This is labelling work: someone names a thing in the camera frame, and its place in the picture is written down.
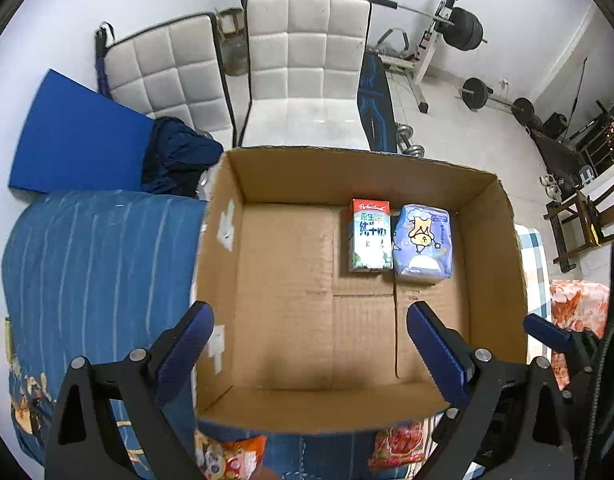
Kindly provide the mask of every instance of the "open cardboard box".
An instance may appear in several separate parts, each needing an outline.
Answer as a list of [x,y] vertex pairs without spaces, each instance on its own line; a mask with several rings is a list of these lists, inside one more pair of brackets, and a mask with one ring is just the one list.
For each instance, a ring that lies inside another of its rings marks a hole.
[[[450,211],[453,276],[417,285],[348,272],[353,198]],[[199,358],[199,416],[331,433],[444,409],[407,335],[416,300],[472,346],[525,361],[513,212],[493,174],[388,153],[242,148],[223,155],[205,222],[197,297],[225,327],[225,349],[218,364],[207,350]]]

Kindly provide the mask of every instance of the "blue gripper pad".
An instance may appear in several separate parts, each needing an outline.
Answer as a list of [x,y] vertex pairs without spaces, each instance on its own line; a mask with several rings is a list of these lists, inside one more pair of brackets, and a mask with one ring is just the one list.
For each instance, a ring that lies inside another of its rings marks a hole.
[[185,315],[174,329],[163,332],[150,349],[151,351],[162,341],[171,344],[171,349],[155,370],[157,382],[153,400],[159,407],[165,406],[178,396],[200,352],[212,335],[212,308],[207,303],[197,301],[191,309],[197,311],[189,313],[191,319],[186,319]]
[[409,306],[409,337],[416,345],[445,400],[452,406],[460,407],[469,401],[468,371],[458,361],[434,324],[439,324],[438,328],[449,332],[424,301],[417,301]]
[[542,344],[560,354],[573,350],[571,334],[535,314],[530,314],[522,322],[524,331]]

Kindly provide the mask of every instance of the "silver bolt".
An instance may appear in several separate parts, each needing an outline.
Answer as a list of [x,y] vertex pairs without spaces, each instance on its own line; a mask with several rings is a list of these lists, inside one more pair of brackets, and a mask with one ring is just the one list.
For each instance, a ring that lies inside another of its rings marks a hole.
[[484,363],[491,361],[491,352],[486,348],[478,348],[473,354],[476,356],[478,361],[482,361]]
[[147,352],[145,351],[144,348],[136,348],[132,350],[131,352],[129,352],[129,358],[135,362],[142,361],[143,359],[145,359],[146,355],[147,355]]
[[85,357],[79,356],[72,359],[72,368],[78,370],[78,368],[82,368],[85,365]]
[[546,357],[542,356],[542,355],[536,357],[536,364],[540,368],[544,368],[545,370],[551,366],[551,364],[549,363],[549,360]]

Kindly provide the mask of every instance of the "white chair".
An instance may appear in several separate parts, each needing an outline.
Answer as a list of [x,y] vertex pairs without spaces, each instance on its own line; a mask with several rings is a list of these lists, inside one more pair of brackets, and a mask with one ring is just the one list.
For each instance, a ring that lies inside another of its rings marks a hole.
[[242,146],[369,150],[357,107],[367,0],[247,0]]
[[236,128],[211,12],[161,23],[114,43],[105,56],[114,101],[151,118],[181,119],[230,149]]

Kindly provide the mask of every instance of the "black mat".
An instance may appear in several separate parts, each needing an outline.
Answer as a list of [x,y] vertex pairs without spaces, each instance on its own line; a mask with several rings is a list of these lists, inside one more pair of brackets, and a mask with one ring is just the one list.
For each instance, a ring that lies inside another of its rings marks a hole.
[[385,67],[377,54],[366,52],[358,84],[358,112],[372,152],[396,153],[396,123]]

